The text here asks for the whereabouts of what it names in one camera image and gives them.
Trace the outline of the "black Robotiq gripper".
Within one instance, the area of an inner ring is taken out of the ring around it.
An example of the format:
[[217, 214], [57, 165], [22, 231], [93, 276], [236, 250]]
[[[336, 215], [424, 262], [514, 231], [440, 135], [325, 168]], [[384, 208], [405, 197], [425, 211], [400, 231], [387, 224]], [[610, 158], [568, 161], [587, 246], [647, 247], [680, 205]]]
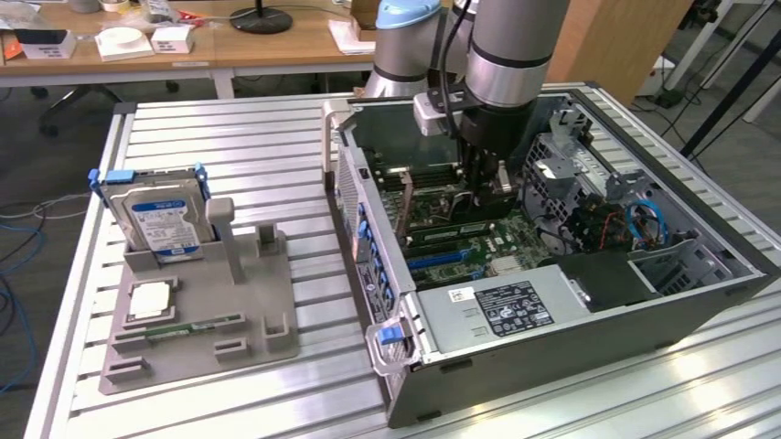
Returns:
[[480, 105], [461, 112], [460, 138], [479, 150], [509, 155], [519, 145], [536, 100], [519, 107]]

